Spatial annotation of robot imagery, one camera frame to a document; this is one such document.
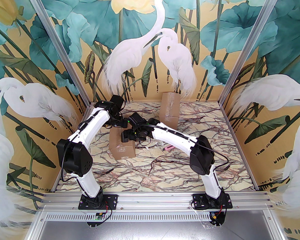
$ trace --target black mounting plate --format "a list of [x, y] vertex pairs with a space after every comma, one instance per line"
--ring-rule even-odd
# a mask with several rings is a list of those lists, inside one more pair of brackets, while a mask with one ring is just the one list
[[79, 210], [106, 210], [105, 203], [112, 209], [117, 208], [118, 195], [117, 194], [103, 194], [102, 205], [99, 205], [87, 198], [85, 195], [81, 195], [78, 209]]
[[[220, 195], [221, 199], [220, 202], [222, 203], [222, 209], [232, 209], [232, 202], [230, 199], [229, 194], [225, 193]], [[220, 206], [211, 205], [209, 200], [204, 193], [196, 193], [192, 194], [193, 198], [193, 205], [195, 210], [206, 210], [206, 209], [220, 209]]]

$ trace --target vented panel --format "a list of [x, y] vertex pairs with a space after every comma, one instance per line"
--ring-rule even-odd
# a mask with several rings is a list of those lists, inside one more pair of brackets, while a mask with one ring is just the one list
[[[45, 219], [54, 222], [96, 222], [96, 212], [49, 212]], [[210, 221], [209, 212], [117, 212], [112, 213], [110, 222], [195, 222]]]

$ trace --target aluminum frame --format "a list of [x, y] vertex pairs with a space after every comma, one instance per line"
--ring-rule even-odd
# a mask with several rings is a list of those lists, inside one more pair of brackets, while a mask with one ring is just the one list
[[[105, 194], [117, 194], [117, 209], [113, 211], [114, 215], [131, 215], [144, 213], [157, 213], [169, 215], [171, 213], [179, 213], [184, 215], [193, 214], [191, 208], [192, 194], [198, 192], [105, 192]], [[274, 239], [286, 239], [280, 222], [275, 213], [273, 213], [273, 205], [265, 191], [229, 191], [227, 192], [232, 200], [233, 209], [235, 211], [246, 210], [262, 210], [265, 220], [269, 225]], [[49, 221], [48, 216], [51, 214], [65, 215], [81, 215], [95, 210], [82, 211], [77, 206], [81, 197], [81, 192], [58, 192], [46, 193], [39, 211], [36, 213], [33, 223], [25, 237], [26, 240], [38, 239], [43, 229], [45, 221]]]
[[219, 96], [219, 99], [218, 99], [219, 104], [222, 105], [224, 103], [224, 101], [226, 100], [226, 98], [231, 90], [231, 87], [235, 83], [241, 68], [244, 66], [246, 60], [248, 59], [248, 56], [251, 53], [256, 41], [258, 40], [258, 37], [259, 37], [261, 31], [263, 30], [263, 27], [265, 26], [277, 1], [278, 0], [265, 0], [263, 6], [261, 8], [261, 11], [255, 21], [255, 24], [253, 25], [251, 32], [247, 38], [247, 41], [245, 42], [245, 44], [242, 48], [242, 51], [233, 67], [231, 75]]
[[72, 65], [72, 62], [69, 59], [69, 56], [63, 47], [63, 44], [55, 31], [52, 22], [50, 21], [50, 18], [47, 14], [47, 11], [42, 3], [41, 0], [30, 0], [34, 10], [36, 11], [39, 19], [42, 22], [42, 25], [44, 26], [45, 30], [47, 31], [48, 36], [51, 39], [52, 44], [54, 45], [56, 52], [58, 53], [61, 61], [64, 64], [64, 67], [68, 71], [69, 75], [71, 76], [71, 79], [73, 80], [75, 86], [77, 87], [79, 94], [82, 97], [83, 102], [85, 103], [86, 107], [88, 107], [91, 103], [91, 100], [89, 96], [87, 95], [87, 92], [81, 83], [75, 68]]
[[258, 183], [257, 183], [255, 177], [253, 176], [252, 170], [251, 170], [251, 168], [250, 168], [250, 166], [248, 164], [248, 161], [247, 161], [247, 159], [245, 157], [245, 154], [244, 154], [244, 152], [243, 152], [243, 150], [242, 150], [242, 148], [240, 146], [240, 143], [239, 143], [239, 141], [237, 139], [237, 136], [236, 136], [235, 132], [232, 129], [232, 126], [231, 126], [231, 123], [230, 123], [230, 121], [229, 121], [229, 119], [227, 117], [227, 114], [226, 114], [225, 110], [223, 109], [222, 105], [219, 104], [219, 106], [220, 106], [221, 112], [223, 114], [223, 117], [225, 119], [225, 122], [227, 123], [227, 125], [229, 127], [229, 131], [230, 131], [230, 133], [231, 133], [231, 135], [232, 135], [232, 137], [234, 139], [234, 142], [235, 142], [235, 144], [236, 144], [236, 146], [237, 146], [237, 148], [239, 150], [239, 153], [241, 155], [242, 161], [243, 161], [243, 163], [244, 163], [244, 165], [246, 167], [246, 170], [247, 170], [247, 172], [248, 172], [248, 174], [249, 174], [249, 176], [251, 178], [252, 184], [253, 184], [255, 190], [259, 190]]

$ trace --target black cable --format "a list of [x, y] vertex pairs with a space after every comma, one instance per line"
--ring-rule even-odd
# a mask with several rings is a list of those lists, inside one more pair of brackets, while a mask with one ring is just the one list
[[67, 180], [64, 180], [64, 178], [63, 178], [63, 163], [64, 163], [64, 161], [65, 161], [66, 152], [67, 152], [67, 150], [68, 150], [70, 144], [72, 143], [72, 141], [73, 141], [77, 136], [78, 136], [78, 134], [77, 134], [76, 136], [74, 136], [72, 140], [70, 140], [70, 141], [68, 142], [67, 146], [66, 146], [65, 149], [64, 149], [63, 158], [62, 158], [62, 163], [61, 163], [61, 180], [62, 180], [62, 182], [67, 182], [67, 181], [69, 181], [69, 180], [71, 180], [71, 179], [76, 179], [76, 178], [77, 178], [77, 177], [75, 177], [75, 176], [74, 176], [74, 177], [70, 177], [70, 178], [68, 178]]
[[178, 132], [178, 131], [173, 132], [172, 130], [169, 130], [169, 129], [167, 129], [167, 128], [163, 128], [163, 127], [161, 127], [161, 126], [152, 125], [152, 124], [147, 124], [147, 123], [141, 123], [141, 124], [137, 125], [137, 127], [135, 127], [135, 128], [133, 129], [133, 131], [135, 132], [135, 130], [137, 130], [138, 128], [140, 128], [140, 127], [142, 127], [142, 126], [147, 126], [147, 127], [152, 127], [152, 128], [158, 128], [158, 129], [161, 129], [161, 130], [163, 130], [163, 131], [168, 131], [169, 133], [172, 133], [172, 134], [175, 134], [175, 135], [177, 135], [177, 136], [179, 136], [179, 137], [182, 137], [182, 138], [184, 138], [184, 139], [186, 139], [186, 140], [188, 140], [188, 141], [193, 142], [194, 144], [197, 144], [198, 146], [200, 146], [200, 147], [202, 147], [202, 148], [205, 148], [205, 149], [207, 149], [207, 150], [210, 150], [210, 151], [212, 151], [212, 152], [215, 152], [215, 153], [219, 154], [220, 156], [224, 157], [227, 161], [226, 161], [225, 163], [223, 163], [223, 164], [220, 164], [220, 165], [216, 166], [216, 167], [213, 169], [213, 171], [215, 171], [217, 168], [219, 168], [219, 167], [221, 167], [221, 166], [224, 166], [224, 165], [226, 165], [226, 164], [229, 163], [229, 159], [228, 159], [224, 154], [222, 154], [222, 153], [220, 153], [220, 152], [218, 152], [218, 151], [216, 151], [216, 150], [214, 150], [214, 149], [211, 149], [211, 148], [208, 148], [208, 147], [206, 147], [206, 146], [200, 145], [199, 143], [193, 141], [192, 139], [186, 137], [183, 133], [180, 133], [180, 132]]

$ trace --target metal panel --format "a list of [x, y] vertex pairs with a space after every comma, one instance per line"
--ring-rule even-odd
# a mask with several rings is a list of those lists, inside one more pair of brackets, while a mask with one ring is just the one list
[[218, 99], [218, 102], [220, 105], [224, 103], [226, 100], [227, 95], [230, 92], [231, 87], [235, 83], [237, 76], [239, 75], [239, 72], [241, 68], [244, 66], [249, 54], [251, 53], [261, 31], [263, 30], [263, 27], [265, 26], [270, 13], [272, 12], [273, 8], [275, 7], [278, 0], [265, 0], [264, 5], [255, 21], [255, 24], [253, 25], [253, 28], [251, 29], [251, 32], [247, 38], [247, 41], [245, 42], [242, 51], [237, 59], [237, 62], [235, 63], [233, 70], [231, 72], [231, 75], [225, 84], [220, 97]]
[[234, 139], [234, 142], [235, 142], [235, 144], [236, 144], [236, 146], [237, 146], [237, 148], [238, 148], [238, 150], [239, 150], [239, 153], [240, 153], [240, 155], [241, 155], [241, 158], [242, 158], [242, 161], [243, 161], [243, 163], [244, 163], [244, 166], [246, 167], [246, 170], [247, 170], [248, 174], [250, 175], [250, 178], [251, 178], [251, 180], [252, 180], [253, 186], [254, 186], [254, 188], [255, 188], [256, 190], [259, 190], [258, 183], [257, 183], [256, 179], [255, 179], [254, 176], [253, 176], [253, 173], [252, 173], [251, 168], [250, 168], [250, 166], [249, 166], [249, 164], [248, 164], [248, 161], [247, 161], [247, 159], [246, 159], [246, 157], [245, 157], [245, 154], [244, 154], [244, 152], [243, 152], [243, 150], [242, 150], [242, 148], [241, 148], [241, 146], [240, 146], [240, 143], [239, 143], [239, 141], [238, 141], [238, 139], [237, 139], [237, 136], [236, 136], [235, 132], [234, 132], [233, 129], [232, 129], [232, 126], [231, 126], [231, 123], [229, 122], [229, 119], [228, 119], [228, 117], [227, 117], [227, 114], [226, 114], [226, 112], [225, 112], [225, 110], [223, 109], [223, 107], [222, 107], [221, 104], [220, 104], [220, 109], [221, 109], [221, 111], [222, 111], [222, 114], [223, 114], [223, 117], [224, 117], [224, 119], [225, 119], [225, 122], [227, 123], [227, 125], [228, 125], [228, 127], [229, 127], [229, 131], [230, 131], [230, 133], [231, 133], [231, 135], [232, 135], [232, 137], [233, 137], [233, 139]]
[[55, 31], [52, 22], [50, 21], [50, 18], [47, 14], [47, 11], [42, 3], [41, 0], [30, 0], [32, 6], [34, 7], [37, 15], [39, 16], [42, 25], [44, 26], [45, 30], [47, 31], [47, 34], [49, 35], [51, 42], [53, 43], [59, 57], [61, 58], [61, 61], [63, 62], [65, 68], [67, 69], [69, 75], [71, 76], [71, 79], [73, 80], [74, 84], [76, 85], [83, 102], [88, 107], [90, 104], [90, 99], [86, 93], [85, 88], [83, 87], [76, 70], [74, 69], [68, 54], [65, 50], [65, 48], [62, 45], [62, 42]]
[[222, 227], [209, 222], [46, 222], [40, 240], [269, 240], [274, 238], [262, 211], [228, 211]]

